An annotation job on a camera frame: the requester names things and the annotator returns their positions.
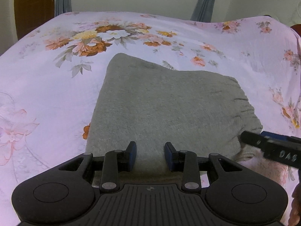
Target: folded gray garment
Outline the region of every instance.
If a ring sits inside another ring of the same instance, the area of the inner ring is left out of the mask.
[[[235,161],[254,156],[241,145],[244,130],[260,133],[254,108],[232,78],[207,71],[176,71],[119,53],[110,61],[93,113],[87,152],[94,156],[137,143],[131,173],[121,179],[170,182],[164,144],[207,157],[215,152]]]

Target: wooden door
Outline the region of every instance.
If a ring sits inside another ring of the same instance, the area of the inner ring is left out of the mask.
[[[54,18],[55,0],[14,0],[18,40]]]

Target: bed sheet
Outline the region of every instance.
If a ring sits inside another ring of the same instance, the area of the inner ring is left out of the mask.
[[[65,13],[0,57],[0,225],[19,219],[22,181],[85,151],[109,61],[126,53],[171,70],[237,79],[264,130],[301,137],[300,37],[267,17],[201,23],[129,12]],[[256,157],[242,162],[281,184],[290,202],[297,171]]]

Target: bed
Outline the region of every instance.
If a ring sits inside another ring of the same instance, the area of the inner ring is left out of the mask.
[[[93,110],[117,53],[171,70],[234,77],[263,130],[301,137],[299,35],[268,17],[201,23],[129,12],[65,13],[0,57],[0,225],[19,219],[11,194],[22,181],[85,152]],[[258,151],[243,165],[289,195],[297,171]],[[208,185],[202,176],[203,186]]]

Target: human hand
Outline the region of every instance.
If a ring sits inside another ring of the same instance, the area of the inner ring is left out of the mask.
[[[301,199],[301,185],[297,184],[294,192],[292,194],[293,202],[292,202],[292,210],[290,212],[290,218],[288,220],[288,226],[296,226],[300,221],[301,215],[301,204],[299,203],[299,199]]]

